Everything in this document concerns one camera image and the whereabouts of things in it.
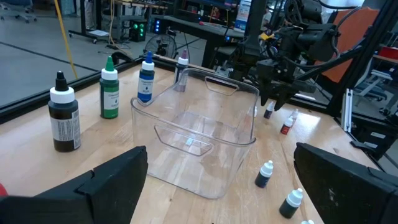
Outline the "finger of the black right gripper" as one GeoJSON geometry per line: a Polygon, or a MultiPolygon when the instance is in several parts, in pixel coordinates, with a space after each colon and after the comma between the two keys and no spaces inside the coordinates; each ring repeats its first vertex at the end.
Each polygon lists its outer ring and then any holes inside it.
{"type": "Polygon", "coordinates": [[[274,111],[278,111],[281,109],[281,107],[288,102],[291,97],[294,96],[294,92],[291,91],[281,91],[277,97],[275,106],[274,106],[274,111]]]}
{"type": "Polygon", "coordinates": [[[271,91],[268,89],[261,89],[260,90],[260,95],[261,95],[261,105],[264,106],[269,99],[269,96],[271,94],[271,91]]]}

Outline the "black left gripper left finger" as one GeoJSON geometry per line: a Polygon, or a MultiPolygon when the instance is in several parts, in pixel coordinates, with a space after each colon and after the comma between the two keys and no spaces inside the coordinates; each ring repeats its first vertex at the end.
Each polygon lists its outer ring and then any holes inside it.
{"type": "Polygon", "coordinates": [[[145,146],[134,147],[36,197],[45,223],[129,223],[146,181],[145,146]]]}

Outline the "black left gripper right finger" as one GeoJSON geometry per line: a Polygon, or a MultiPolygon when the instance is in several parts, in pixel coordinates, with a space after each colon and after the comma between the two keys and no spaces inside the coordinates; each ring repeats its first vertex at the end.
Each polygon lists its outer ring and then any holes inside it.
{"type": "Polygon", "coordinates": [[[397,177],[298,142],[294,167],[324,223],[397,224],[397,177]]]}

